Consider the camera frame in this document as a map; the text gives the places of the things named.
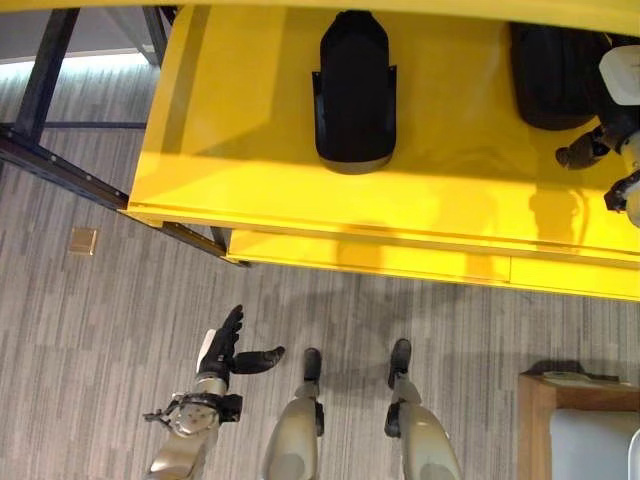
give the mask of gray carpet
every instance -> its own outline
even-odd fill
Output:
[[[26,77],[0,78],[9,121]],[[51,120],[144,121],[146,66],[65,71]],[[49,130],[43,143],[130,190],[138,131]],[[66,253],[73,226],[94,257]],[[233,377],[245,396],[204,479],[256,478],[301,354],[323,351],[320,479],[401,479],[383,434],[388,349],[413,341],[411,378],[451,434],[467,480],[515,478],[518,373],[547,358],[636,382],[640,305],[525,291],[217,261],[7,166],[0,181],[2,479],[138,479],[165,438],[142,413],[189,388],[202,335],[243,303],[239,347],[283,344],[272,372]]]

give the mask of yellow shelf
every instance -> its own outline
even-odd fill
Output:
[[[335,14],[184,8],[127,213],[427,249],[443,265],[445,253],[559,262],[574,273],[584,264],[609,272],[607,283],[628,280],[617,269],[640,268],[640,232],[602,200],[628,174],[623,161],[611,155],[580,172],[556,164],[555,149],[580,131],[519,119],[504,22],[376,12],[398,65],[396,150],[375,173],[327,170],[314,147],[311,72]],[[521,283],[555,291],[532,268],[512,266],[509,278],[531,275]]]
[[[480,255],[235,230],[234,260],[640,300],[640,271],[561,260]]]
[[[268,5],[434,13],[640,35],[637,0],[182,0],[182,5]],[[4,0],[0,11],[105,5],[175,5],[173,0]]]

